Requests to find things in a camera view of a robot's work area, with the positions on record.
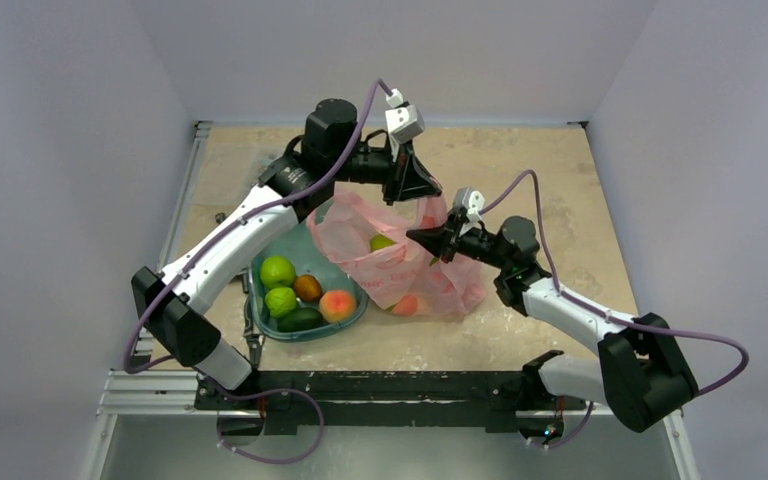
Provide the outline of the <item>pink plastic bag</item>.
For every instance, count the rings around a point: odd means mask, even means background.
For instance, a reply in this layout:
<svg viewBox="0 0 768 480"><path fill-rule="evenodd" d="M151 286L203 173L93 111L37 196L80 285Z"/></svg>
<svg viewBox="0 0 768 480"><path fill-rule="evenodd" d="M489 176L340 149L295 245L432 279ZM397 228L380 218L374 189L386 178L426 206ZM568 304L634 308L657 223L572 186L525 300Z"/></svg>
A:
<svg viewBox="0 0 768 480"><path fill-rule="evenodd" d="M340 187L305 225L319 251L381 309L398 316L471 313L486 297L483 266L464 256L440 262L408 239L408 230L440 226L448 213L444 196L411 204L414 216L409 218ZM388 236L396 245L371 253L369 240L377 234Z"/></svg>

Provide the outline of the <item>green fake pear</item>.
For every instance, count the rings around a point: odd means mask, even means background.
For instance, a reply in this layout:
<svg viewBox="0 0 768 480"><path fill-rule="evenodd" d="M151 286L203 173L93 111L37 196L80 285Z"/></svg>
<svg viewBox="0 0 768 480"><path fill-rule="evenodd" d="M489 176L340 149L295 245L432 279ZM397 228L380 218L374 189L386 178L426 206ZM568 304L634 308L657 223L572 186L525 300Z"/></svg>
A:
<svg viewBox="0 0 768 480"><path fill-rule="evenodd" d="M395 246L396 242L383 234L377 234L369 240L370 252L376 252L385 248Z"/></svg>

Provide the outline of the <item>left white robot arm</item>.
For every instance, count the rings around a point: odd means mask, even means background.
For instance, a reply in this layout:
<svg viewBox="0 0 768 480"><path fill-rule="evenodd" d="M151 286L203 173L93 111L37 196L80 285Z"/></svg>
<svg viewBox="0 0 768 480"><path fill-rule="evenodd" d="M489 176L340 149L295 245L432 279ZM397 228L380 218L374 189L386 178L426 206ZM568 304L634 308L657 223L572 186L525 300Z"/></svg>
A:
<svg viewBox="0 0 768 480"><path fill-rule="evenodd" d="M236 210L160 271L143 267L133 275L140 326L180 365L217 383L232 408L252 405L258 382L250 360L204 316L225 286L266 246L330 200L338 182L378 185L388 205L441 194L413 147L425 129L418 107L399 93L386 102L381 147L361 137L367 110L343 99L319 102L303 133L265 168Z"/></svg>

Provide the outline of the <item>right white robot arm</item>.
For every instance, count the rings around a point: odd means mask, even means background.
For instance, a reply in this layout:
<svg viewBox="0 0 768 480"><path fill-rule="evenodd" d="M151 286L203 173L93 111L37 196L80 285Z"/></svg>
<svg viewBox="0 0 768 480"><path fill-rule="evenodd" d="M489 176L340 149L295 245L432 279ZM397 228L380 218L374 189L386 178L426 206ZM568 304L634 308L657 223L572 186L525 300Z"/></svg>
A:
<svg viewBox="0 0 768 480"><path fill-rule="evenodd" d="M541 267L538 229L522 216L507 218L495 233L468 226L464 209L445 223L415 228L407 237L443 263L459 256L498 269L501 302L524 316L562 331L596 355L596 360L558 354L524 376L521 392L536 407L558 396L608 406L628 429L643 432L697 398L695 375L660 316L614 312L564 287Z"/></svg>

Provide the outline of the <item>pink fake peach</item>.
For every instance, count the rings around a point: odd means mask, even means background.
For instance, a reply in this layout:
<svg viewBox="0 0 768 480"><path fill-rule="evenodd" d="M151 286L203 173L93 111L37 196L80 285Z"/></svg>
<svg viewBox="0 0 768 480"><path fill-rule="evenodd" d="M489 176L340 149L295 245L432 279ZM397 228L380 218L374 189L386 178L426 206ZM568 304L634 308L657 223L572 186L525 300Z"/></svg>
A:
<svg viewBox="0 0 768 480"><path fill-rule="evenodd" d="M330 290L319 300L319 311L328 324L349 319L357 309L356 297L347 290Z"/></svg>

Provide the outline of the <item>brown fake kiwi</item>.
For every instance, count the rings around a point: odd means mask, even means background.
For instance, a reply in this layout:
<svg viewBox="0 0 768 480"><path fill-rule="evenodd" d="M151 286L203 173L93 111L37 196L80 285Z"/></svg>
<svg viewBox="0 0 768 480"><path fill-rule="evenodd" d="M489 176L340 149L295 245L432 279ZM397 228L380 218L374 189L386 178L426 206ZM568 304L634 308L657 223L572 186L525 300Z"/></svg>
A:
<svg viewBox="0 0 768 480"><path fill-rule="evenodd" d="M292 284L292 289L303 302L318 302L324 295L319 281L310 274L298 276Z"/></svg>

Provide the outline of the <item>dark green fake avocado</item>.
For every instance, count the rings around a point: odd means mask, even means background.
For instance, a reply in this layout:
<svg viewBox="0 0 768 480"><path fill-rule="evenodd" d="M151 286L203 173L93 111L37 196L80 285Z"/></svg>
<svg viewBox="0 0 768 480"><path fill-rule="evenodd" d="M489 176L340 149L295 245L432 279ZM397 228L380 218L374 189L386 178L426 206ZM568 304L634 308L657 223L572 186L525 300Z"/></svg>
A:
<svg viewBox="0 0 768 480"><path fill-rule="evenodd" d="M293 333L319 328L324 323L324 317L319 310L312 307L302 307L278 318L276 328L280 332Z"/></svg>

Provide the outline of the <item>green fake apple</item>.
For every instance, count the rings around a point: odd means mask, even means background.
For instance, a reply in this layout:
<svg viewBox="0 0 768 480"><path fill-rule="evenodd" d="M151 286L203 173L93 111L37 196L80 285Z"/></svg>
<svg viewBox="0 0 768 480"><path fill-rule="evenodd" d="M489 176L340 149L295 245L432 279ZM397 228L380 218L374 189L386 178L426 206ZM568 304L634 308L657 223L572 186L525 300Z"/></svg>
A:
<svg viewBox="0 0 768 480"><path fill-rule="evenodd" d="M283 256L265 258L261 263L259 275L267 290L291 287L297 278L295 266Z"/></svg>

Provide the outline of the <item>teal plastic fruit tray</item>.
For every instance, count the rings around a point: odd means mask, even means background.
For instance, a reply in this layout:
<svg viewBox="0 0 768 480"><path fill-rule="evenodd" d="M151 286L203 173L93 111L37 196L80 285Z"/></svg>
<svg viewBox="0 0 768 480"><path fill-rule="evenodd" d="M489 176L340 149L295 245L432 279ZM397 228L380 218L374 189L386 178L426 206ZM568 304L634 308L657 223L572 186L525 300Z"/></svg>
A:
<svg viewBox="0 0 768 480"><path fill-rule="evenodd" d="M312 341L357 323L368 295L329 261L307 225L279 236L247 270L246 333L282 342Z"/></svg>

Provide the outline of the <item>clear plastic packet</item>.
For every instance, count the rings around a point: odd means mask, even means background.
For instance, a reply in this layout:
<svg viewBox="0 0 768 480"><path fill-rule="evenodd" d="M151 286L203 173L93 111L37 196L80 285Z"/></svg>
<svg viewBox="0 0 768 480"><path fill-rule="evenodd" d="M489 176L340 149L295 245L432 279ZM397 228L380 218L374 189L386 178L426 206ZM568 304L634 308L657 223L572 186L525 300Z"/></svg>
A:
<svg viewBox="0 0 768 480"><path fill-rule="evenodd" d="M250 157L249 166L246 168L247 181L256 184L268 167L282 156L283 152L277 149L254 150Z"/></svg>

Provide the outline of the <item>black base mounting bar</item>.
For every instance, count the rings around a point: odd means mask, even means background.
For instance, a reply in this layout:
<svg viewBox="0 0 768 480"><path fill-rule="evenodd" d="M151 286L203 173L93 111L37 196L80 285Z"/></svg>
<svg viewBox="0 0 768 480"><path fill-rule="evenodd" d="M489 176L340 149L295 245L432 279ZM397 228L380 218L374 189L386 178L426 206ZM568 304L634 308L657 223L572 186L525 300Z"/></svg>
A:
<svg viewBox="0 0 768 480"><path fill-rule="evenodd" d="M251 413L268 435L301 426L480 428L554 441L566 412L584 401L558 398L524 371L262 371L230 395L206 379L194 406L223 415Z"/></svg>

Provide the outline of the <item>aluminium frame rail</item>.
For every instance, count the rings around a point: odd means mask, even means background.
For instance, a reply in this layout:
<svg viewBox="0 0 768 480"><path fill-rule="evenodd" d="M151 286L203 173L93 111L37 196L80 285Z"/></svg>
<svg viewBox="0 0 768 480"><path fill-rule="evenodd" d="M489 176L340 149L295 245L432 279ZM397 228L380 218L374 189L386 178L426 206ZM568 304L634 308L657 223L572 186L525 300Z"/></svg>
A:
<svg viewBox="0 0 768 480"><path fill-rule="evenodd" d="M172 261L178 251L209 136L215 127L212 121L195 124L183 180L156 267ZM197 374L182 368L147 370L137 375L110 371L96 410L89 451L78 477L103 477L110 447L118 433L117 426L127 417L204 415L194 407L197 388Z"/></svg>

